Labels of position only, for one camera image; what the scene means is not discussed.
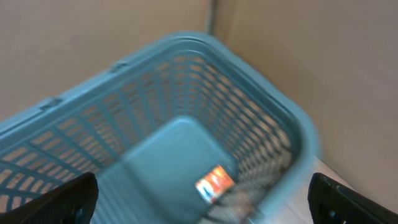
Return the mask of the grey plastic basket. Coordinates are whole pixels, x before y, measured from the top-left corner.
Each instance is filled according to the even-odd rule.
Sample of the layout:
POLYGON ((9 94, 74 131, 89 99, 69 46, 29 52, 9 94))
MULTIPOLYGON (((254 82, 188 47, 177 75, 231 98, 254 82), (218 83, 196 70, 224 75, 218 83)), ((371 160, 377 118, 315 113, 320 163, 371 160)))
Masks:
POLYGON ((174 32, 1 123, 1 213, 86 172, 92 223, 267 223, 310 173, 309 116, 210 35, 174 32), (206 203, 221 165, 235 185, 206 203))

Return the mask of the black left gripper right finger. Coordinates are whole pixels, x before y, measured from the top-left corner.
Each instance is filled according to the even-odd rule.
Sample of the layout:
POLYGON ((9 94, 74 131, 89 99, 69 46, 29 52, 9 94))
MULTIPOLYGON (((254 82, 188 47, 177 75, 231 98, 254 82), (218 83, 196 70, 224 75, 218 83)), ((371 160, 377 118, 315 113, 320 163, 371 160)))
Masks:
POLYGON ((397 214, 316 172, 308 188, 314 224, 397 224, 397 214))

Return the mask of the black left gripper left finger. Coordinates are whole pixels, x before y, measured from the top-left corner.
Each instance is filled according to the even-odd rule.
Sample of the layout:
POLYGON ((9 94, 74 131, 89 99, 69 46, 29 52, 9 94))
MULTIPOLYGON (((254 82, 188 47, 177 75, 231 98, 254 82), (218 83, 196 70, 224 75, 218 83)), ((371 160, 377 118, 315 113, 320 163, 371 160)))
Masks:
POLYGON ((89 224, 99 195, 96 176, 83 175, 1 215, 1 224, 89 224))

